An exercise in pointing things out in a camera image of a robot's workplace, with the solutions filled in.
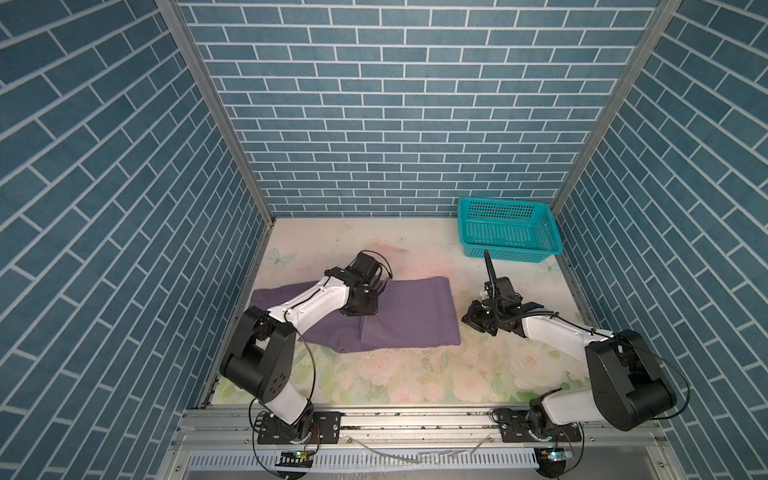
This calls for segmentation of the green circuit board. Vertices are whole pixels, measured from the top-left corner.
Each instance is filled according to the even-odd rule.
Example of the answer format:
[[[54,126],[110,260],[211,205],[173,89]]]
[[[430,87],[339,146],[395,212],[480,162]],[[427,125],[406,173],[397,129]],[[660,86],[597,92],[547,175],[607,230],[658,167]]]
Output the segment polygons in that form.
[[[559,447],[537,448],[534,450],[538,473],[545,477],[556,477],[567,469],[567,462],[573,453]]]
[[[277,457],[275,467],[287,470],[289,468],[310,469],[314,463],[314,452],[282,451]]]

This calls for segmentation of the left corner metal post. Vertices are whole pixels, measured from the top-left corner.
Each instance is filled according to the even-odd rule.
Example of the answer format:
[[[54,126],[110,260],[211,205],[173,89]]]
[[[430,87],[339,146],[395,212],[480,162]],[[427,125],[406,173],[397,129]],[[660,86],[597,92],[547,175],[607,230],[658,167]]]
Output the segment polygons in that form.
[[[241,174],[258,211],[264,218],[267,227],[271,228],[274,225],[275,217],[257,183],[246,153],[194,41],[179,3],[171,0],[157,0],[156,5],[187,65],[195,85],[198,87],[210,111],[227,149],[232,155],[235,166]]]

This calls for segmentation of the purple trousers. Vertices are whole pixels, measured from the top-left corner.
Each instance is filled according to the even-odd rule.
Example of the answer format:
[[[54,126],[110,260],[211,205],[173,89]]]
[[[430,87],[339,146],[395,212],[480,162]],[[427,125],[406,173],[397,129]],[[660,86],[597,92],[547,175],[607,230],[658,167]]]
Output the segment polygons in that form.
[[[449,279],[392,280],[378,312],[351,317],[336,310],[304,333],[337,353],[458,346],[460,332]]]

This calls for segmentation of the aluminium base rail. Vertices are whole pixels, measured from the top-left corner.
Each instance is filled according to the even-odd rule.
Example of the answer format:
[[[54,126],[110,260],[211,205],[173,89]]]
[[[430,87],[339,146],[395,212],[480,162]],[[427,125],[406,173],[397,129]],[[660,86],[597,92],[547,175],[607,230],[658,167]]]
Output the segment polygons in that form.
[[[342,414],[337,444],[261,445],[255,420],[262,413],[246,406],[189,410],[175,433],[159,470],[162,479],[680,479],[684,472],[662,429],[654,423],[622,432],[605,423],[578,424],[583,439],[576,443],[503,443],[490,412],[519,405],[330,406],[318,411]],[[389,450],[416,452],[559,447],[573,457],[566,471],[545,477],[537,469],[419,470],[380,473],[296,473],[255,471],[189,472],[189,458],[208,451],[314,452],[323,450]]]

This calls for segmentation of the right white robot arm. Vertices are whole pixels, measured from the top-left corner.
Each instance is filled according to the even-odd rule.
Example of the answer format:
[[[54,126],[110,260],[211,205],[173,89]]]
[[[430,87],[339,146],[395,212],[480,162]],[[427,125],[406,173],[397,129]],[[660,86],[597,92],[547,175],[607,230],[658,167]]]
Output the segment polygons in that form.
[[[677,394],[660,365],[663,359],[635,331],[589,328],[534,302],[502,311],[488,300],[474,301],[462,322],[480,333],[506,331],[547,344],[586,366],[587,388],[552,390],[529,402],[527,422],[536,437],[585,422],[606,422],[629,431],[665,419],[677,405]]]

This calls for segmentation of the left green circuit board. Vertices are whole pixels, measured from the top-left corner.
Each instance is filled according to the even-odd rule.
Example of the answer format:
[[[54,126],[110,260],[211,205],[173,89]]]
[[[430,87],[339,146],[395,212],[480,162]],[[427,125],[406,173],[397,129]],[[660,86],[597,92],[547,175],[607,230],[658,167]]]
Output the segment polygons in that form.
[[[310,469],[314,463],[314,452],[282,451],[277,457],[275,467],[287,470],[289,468]]]

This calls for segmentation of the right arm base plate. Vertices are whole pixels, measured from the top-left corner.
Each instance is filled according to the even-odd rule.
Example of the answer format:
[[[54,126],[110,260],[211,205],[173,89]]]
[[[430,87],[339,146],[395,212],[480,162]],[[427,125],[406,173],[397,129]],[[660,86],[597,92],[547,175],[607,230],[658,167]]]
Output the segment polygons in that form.
[[[578,424],[555,425],[538,411],[499,407],[490,412],[490,418],[503,443],[576,443],[583,439]]]

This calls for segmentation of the corner metal post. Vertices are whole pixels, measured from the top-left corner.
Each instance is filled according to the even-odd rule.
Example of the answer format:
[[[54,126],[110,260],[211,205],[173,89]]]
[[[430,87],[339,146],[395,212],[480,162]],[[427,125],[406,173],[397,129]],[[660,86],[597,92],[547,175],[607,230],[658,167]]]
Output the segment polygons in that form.
[[[264,218],[267,227],[271,228],[274,225],[275,217],[257,183],[246,153],[194,41],[179,3],[171,0],[157,0],[156,5],[187,65],[195,85],[198,87],[210,111],[227,149],[232,155],[235,166],[241,174],[258,211]]]
[[[555,218],[562,212],[565,203],[581,175],[586,170],[612,121],[635,85],[663,33],[678,11],[681,0],[661,0],[648,20],[646,28],[627,59],[626,65],[612,88],[604,107],[595,119],[591,131],[586,135],[581,150],[563,179],[563,183],[551,203]]]

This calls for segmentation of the right green circuit board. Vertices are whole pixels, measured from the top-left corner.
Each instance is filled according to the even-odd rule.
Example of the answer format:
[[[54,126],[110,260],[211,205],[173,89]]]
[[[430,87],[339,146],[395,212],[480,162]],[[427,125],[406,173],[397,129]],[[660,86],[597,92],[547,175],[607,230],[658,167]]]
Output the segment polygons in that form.
[[[567,469],[567,462],[573,453],[559,447],[537,448],[534,450],[538,473],[545,477],[556,477]]]

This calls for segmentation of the teal plastic basket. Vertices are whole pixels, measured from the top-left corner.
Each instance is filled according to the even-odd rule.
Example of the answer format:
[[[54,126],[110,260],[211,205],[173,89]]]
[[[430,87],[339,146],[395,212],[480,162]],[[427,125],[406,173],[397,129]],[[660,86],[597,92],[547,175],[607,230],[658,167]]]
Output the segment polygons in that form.
[[[489,253],[493,260],[541,263],[563,252],[555,218],[538,202],[463,197],[458,233],[470,258]]]

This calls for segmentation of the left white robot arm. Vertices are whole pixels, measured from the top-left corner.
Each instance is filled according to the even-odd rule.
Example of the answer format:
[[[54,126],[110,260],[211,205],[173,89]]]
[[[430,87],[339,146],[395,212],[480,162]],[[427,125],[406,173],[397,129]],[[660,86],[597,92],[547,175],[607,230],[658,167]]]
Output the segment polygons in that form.
[[[220,375],[251,394],[296,437],[305,436],[314,406],[290,381],[296,342],[304,341],[304,334],[331,313],[377,313],[387,284],[325,276],[287,301],[265,310],[247,309],[225,349]]]

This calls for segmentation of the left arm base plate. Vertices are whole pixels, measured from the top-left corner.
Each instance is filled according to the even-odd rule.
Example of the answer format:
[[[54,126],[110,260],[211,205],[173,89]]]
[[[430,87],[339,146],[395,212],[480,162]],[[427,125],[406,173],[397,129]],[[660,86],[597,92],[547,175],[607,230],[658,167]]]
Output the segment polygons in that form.
[[[257,443],[261,445],[337,444],[342,414],[315,411],[288,424],[273,413],[262,412],[255,420]]]

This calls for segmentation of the right corner metal post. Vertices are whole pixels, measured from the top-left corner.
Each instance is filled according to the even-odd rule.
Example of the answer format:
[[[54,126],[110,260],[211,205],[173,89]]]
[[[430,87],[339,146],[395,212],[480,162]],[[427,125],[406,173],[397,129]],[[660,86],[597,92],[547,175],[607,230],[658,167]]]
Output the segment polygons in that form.
[[[648,20],[646,28],[627,59],[626,65],[612,88],[604,107],[595,119],[591,131],[586,135],[581,150],[563,179],[563,183],[551,203],[555,218],[562,212],[565,203],[581,175],[586,170],[612,121],[635,85],[663,33],[678,11],[681,0],[661,0]]]

